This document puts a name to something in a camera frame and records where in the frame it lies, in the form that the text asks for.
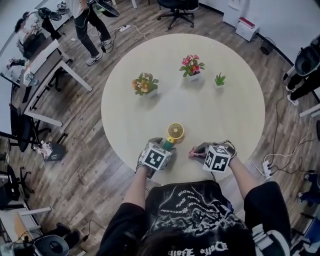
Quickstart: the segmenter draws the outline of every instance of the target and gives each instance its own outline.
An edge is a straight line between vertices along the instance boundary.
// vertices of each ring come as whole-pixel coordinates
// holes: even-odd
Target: yellow fan
[[[185,130],[182,124],[178,122],[174,122],[170,124],[168,127],[169,137],[166,138],[166,141],[163,145],[164,149],[167,151],[171,150],[176,140],[181,139],[184,136],[184,133],[185,133]]]

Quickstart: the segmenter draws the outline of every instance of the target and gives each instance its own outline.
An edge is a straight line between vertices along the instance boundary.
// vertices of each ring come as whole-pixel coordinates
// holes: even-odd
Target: floor
[[[290,65],[275,51],[269,56],[263,55],[259,50],[261,40],[255,37],[247,42],[235,33],[235,29],[222,22],[222,15],[212,10],[200,7],[195,12],[195,26],[191,28],[184,20],[178,20],[171,30],[167,30],[169,18],[157,20],[157,16],[166,10],[160,10],[155,0],[148,5],[146,0],[137,1],[138,8],[133,9],[131,1],[119,1],[116,9],[120,13],[118,18],[102,17],[109,31],[127,24],[136,25],[142,33],[154,30],[147,34],[148,39],[174,33],[190,33],[206,36],[227,45],[236,51],[250,65],[258,78],[263,91],[265,102],[265,124],[259,144],[251,156],[255,165],[261,169],[261,162],[266,154],[272,153],[273,140],[277,125],[276,103],[282,98],[282,79]],[[85,64],[89,53],[84,49],[77,38],[73,21],[69,21],[61,31],[66,35],[60,40],[66,53],[74,63],[72,68],[93,87],[92,92],[86,91],[68,75],[60,81],[62,92],[52,89],[39,101],[39,113],[43,113],[63,123],[62,127],[51,127],[50,134],[44,134],[43,139],[56,141],[62,132],[68,133],[63,145],[67,154],[61,162],[43,163],[40,155],[30,148],[21,153],[18,148],[12,148],[10,164],[15,171],[20,166],[25,166],[26,171],[31,171],[29,184],[35,191],[31,196],[31,208],[52,207],[48,214],[37,216],[44,231],[55,227],[57,222],[63,222],[72,229],[78,229],[83,235],[89,232],[89,221],[94,220],[106,228],[108,222],[118,209],[128,189],[133,172],[121,161],[110,146],[104,133],[101,120],[101,97],[105,83],[110,72],[117,62],[131,49],[145,41],[144,37],[134,28],[116,34],[115,46],[112,53],[104,55],[99,63],[87,67]],[[98,44],[97,31],[90,30],[89,35],[93,42]],[[18,93],[14,96],[13,104],[19,102]],[[300,140],[309,132],[307,139],[316,138],[316,120],[309,116],[299,118],[299,113],[316,104],[310,93],[300,100],[300,105],[294,107],[286,99],[279,101],[278,132],[274,145],[274,152],[284,155],[291,154]],[[0,150],[8,150],[4,138],[0,140]],[[301,169],[319,170],[320,143],[318,140],[302,144],[294,153],[291,163],[287,166],[288,172],[293,172],[299,167],[298,159],[303,158]],[[274,164],[284,167],[289,161],[288,157],[274,158]],[[245,163],[249,170],[261,182],[264,177],[255,169],[248,160]],[[292,226],[298,223],[300,212],[304,204],[298,205],[297,193],[306,191],[309,184],[304,182],[304,173],[296,171],[288,174],[277,171],[271,178],[281,188],[287,205]],[[231,175],[220,182],[223,194],[231,201],[235,213],[244,217],[243,200],[235,178]],[[149,181],[148,188],[157,186]],[[104,230],[91,223],[90,236],[80,246],[94,255]]]

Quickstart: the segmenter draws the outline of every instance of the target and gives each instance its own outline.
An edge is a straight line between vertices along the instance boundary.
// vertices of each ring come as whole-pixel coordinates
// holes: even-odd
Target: white box
[[[224,173],[230,162],[230,154],[223,146],[209,146],[203,169],[209,172]]]
[[[152,142],[149,142],[148,148],[146,149],[146,152],[142,158],[142,163],[159,171],[167,165],[171,157],[171,152],[164,150]]]
[[[259,27],[257,25],[255,25],[254,28],[249,28],[248,26],[246,26],[244,23],[239,22],[238,25],[236,26],[236,30],[235,32],[243,37],[244,39],[248,40],[250,42],[250,40],[256,35],[256,33],[259,31]]]

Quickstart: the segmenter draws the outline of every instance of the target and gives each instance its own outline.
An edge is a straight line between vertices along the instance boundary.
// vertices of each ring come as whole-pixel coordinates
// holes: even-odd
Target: white tabletop
[[[189,84],[179,71],[190,54],[205,64],[202,84]],[[132,80],[141,72],[159,80],[157,97],[135,95]],[[220,72],[226,75],[225,87],[217,90],[214,79]],[[166,138],[171,123],[184,126],[173,167],[152,178],[164,185],[212,179],[200,163],[188,158],[192,147],[203,142],[228,139],[245,162],[261,137],[265,103],[255,74],[232,49],[200,35],[170,34],[140,44],[117,63],[105,84],[101,115],[112,148],[133,170],[150,138]],[[214,174],[219,181],[231,170]]]

